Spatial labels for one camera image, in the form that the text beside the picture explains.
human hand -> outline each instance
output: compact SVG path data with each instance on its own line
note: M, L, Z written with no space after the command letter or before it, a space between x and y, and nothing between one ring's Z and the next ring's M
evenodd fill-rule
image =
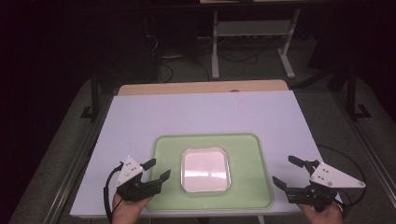
M309 205L297 204L311 224L342 224L343 216L337 203L327 206L321 213L315 212Z
M139 202L126 202L116 192L113 197L112 224L135 224L143 208L151 199L152 197L145 198Z

gray carpet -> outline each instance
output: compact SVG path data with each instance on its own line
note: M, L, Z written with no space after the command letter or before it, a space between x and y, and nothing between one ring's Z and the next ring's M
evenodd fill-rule
M294 85L312 77L318 71L306 68L315 41L308 40L293 41L290 46L290 63L296 73L297 78L289 80L286 78L281 62L277 57L276 47L280 42L274 42L265 50L259 52L259 61L254 64L232 63L219 60L220 80L247 80L247 79L284 79L288 84ZM201 55L195 58L200 64L192 61L173 61L166 65L173 68L174 74L170 82L192 82L207 81L207 70L210 75L210 56ZM162 77L167 79L171 76L167 67L162 67ZM367 178L367 191L363 200L354 206L345 223L394 223L396 220L396 210L383 186L377 178L377 173L369 161L364 146L356 133L354 125L359 125L365 133L368 141L372 144L379 159L383 162L391 176L396 176L396 125L377 102L370 87L358 79L357 103L364 104L369 110L372 118L359 119L354 123L345 114L344 105L340 103L340 98L345 99L345 91L332 93L323 86L326 85L329 77L315 83L306 90L297 90L295 95L304 113L308 126L317 144L331 147L348 155L356 161ZM102 111L106 113L108 96L102 96ZM54 137L48 152L36 171L35 177L25 191L20 205L14 213L10 223L43 223L51 209L52 202L59 192L64 177L67 175L73 163L75 155L84 146L87 133L94 124L88 119L81 119L79 116L85 106L90 105L90 84L85 84L64 118L64 122ZM323 160L340 170L360 177L358 169L348 160L339 154L325 148L319 147ZM83 160L79 163L78 170L83 167ZM59 219L52 219L52 223L107 223L104 219L80 219L69 216L69 211L78 190L78 183L70 191L70 197L64 198L65 207ZM356 200L361 190L348 190L352 201ZM157 218L143 219L142 223L198 223L195 218ZM256 217L213 217L210 224L220 223L259 223ZM301 214L294 216L266 217L265 223L308 223Z

person's right hand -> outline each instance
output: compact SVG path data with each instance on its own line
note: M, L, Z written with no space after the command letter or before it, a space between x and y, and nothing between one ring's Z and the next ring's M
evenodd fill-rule
M343 216L341 209L337 203L332 203L332 205L327 206L322 212L318 213L309 205L297 204L300 209L308 218L311 224L342 224Z

white desk leg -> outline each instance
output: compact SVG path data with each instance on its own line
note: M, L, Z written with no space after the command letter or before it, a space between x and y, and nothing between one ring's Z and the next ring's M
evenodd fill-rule
M264 224L264 216L257 216L260 224Z
M213 51L212 51L212 77L219 79L219 59L218 59L218 12L213 16Z
M280 57L280 61L282 62L283 67L285 68L286 75L288 76L288 78L295 78L293 69L291 68L291 65L289 63L287 53L288 53L290 41L293 38L294 29L296 27L299 14L300 14L300 9L299 8L295 9L293 18L290 21L288 33L286 34L285 45L283 46L283 48L277 50L279 57Z

person's left hand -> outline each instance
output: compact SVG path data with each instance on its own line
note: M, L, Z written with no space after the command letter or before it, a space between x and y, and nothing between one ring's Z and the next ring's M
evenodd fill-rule
M113 197L113 224L135 224L139 219L143 208L149 203L152 197L145 198L139 202L125 202L121 200L121 196L116 192Z

